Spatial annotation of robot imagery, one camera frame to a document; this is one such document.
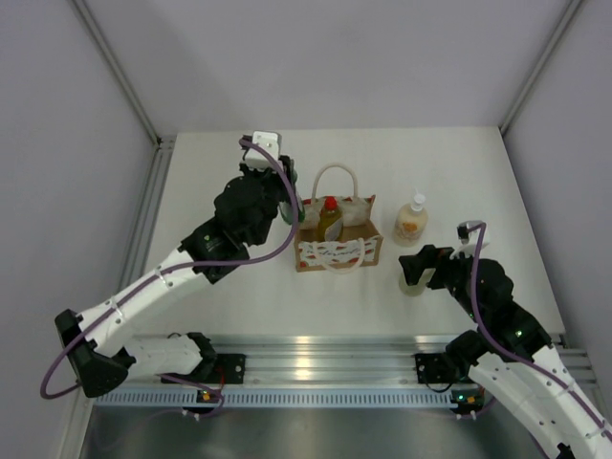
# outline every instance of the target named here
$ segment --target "soap bottle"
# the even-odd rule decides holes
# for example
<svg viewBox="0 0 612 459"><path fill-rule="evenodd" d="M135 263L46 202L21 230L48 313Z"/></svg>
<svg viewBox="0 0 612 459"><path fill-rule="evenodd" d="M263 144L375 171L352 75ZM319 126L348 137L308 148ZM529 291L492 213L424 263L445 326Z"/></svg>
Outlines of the soap bottle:
<svg viewBox="0 0 612 459"><path fill-rule="evenodd" d="M413 246L423 234L428 219L427 211L423 207L425 200L425 196L416 191L412 203L400 208L393 229L393 239L400 246Z"/></svg>
<svg viewBox="0 0 612 459"><path fill-rule="evenodd" d="M325 198L317 226L317 241L339 241L344 231L342 210L334 196Z"/></svg>

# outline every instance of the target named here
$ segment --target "bag handle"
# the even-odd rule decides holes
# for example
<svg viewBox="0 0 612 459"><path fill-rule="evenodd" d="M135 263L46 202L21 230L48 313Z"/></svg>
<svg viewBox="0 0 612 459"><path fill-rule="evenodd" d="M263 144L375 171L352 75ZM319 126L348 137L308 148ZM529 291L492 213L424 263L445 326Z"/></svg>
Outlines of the bag handle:
<svg viewBox="0 0 612 459"><path fill-rule="evenodd" d="M311 242L311 247L313 248L313 254L315 255L315 260L327 271L331 271L332 273L336 273L336 274L349 274L349 273L352 273L354 270L356 270L359 266L361 266L361 264L363 263L363 260L365 259L365 242L363 241L362 237L360 237L358 241L360 241L359 260L357 260L353 264L353 266L349 268L342 268L342 269L334 268L333 266L328 265L325 260L323 260L323 257L318 253L318 249L317 249L318 243L317 242Z"/></svg>
<svg viewBox="0 0 612 459"><path fill-rule="evenodd" d="M357 194L357 175L355 174L355 171L353 169L351 169L348 165L344 165L342 163L330 163L330 164L325 165L317 173L317 176L315 177L315 183L313 184L313 196L312 196L312 199L311 199L311 203L314 203L314 202L317 201L318 181L320 180L321 175L323 175L323 172L325 172L327 169L331 169L333 167L337 167L339 169L345 170L346 172L351 174L351 177L353 178L353 196L355 198L358 197L358 194Z"/></svg>

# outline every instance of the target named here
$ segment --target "bottle with red cap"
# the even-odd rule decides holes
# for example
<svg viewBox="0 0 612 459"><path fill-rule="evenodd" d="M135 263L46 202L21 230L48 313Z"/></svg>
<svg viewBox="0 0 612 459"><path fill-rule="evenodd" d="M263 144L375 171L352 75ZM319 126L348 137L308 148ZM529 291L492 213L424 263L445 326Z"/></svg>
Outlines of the bottle with red cap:
<svg viewBox="0 0 612 459"><path fill-rule="evenodd" d="M317 241L339 241L344 231L342 210L334 196L325 198L317 226Z"/></svg>

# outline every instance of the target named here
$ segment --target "white bottle cap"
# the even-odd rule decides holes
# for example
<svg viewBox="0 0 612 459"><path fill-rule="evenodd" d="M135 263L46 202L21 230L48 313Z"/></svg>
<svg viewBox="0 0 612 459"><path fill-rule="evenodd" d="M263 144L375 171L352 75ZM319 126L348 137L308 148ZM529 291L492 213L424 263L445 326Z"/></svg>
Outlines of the white bottle cap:
<svg viewBox="0 0 612 459"><path fill-rule="evenodd" d="M421 212L421 210L423 210L423 204L425 203L425 200L425 195L417 191L417 193L412 198L412 205L410 206L410 208L412 208L414 212Z"/></svg>

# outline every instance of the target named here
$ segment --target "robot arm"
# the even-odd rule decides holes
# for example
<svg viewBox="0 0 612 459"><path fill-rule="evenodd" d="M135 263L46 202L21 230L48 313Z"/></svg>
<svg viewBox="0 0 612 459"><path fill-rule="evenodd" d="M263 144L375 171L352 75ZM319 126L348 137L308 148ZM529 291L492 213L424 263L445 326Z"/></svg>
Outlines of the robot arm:
<svg viewBox="0 0 612 459"><path fill-rule="evenodd" d="M480 231L484 231L481 222L466 222L458 228L460 249L428 245L417 255L400 257L408 285L417 284L424 270L435 269L427 286L448 290L479 324L476 331L449 343L439 360L442 364L433 370L487 389L548 457L612 457L609 425L563 365L550 336L514 302L514 284L496 261L478 261L477 301L472 301L476 241L481 247L488 243ZM474 316L474 307L480 317Z"/></svg>
<svg viewBox="0 0 612 459"><path fill-rule="evenodd" d="M255 132L242 144L262 144L279 167L245 147L242 175L214 200L214 216L198 227L154 270L98 306L55 318L64 347L97 323L68 359L87 397L103 395L128 379L159 373L200 375L212 370L216 354L198 333L168 339L135 339L141 324L179 298L214 285L249 263L246 246L266 242L279 205L290 202L278 170L295 185L293 162L280 156L280 137Z"/></svg>

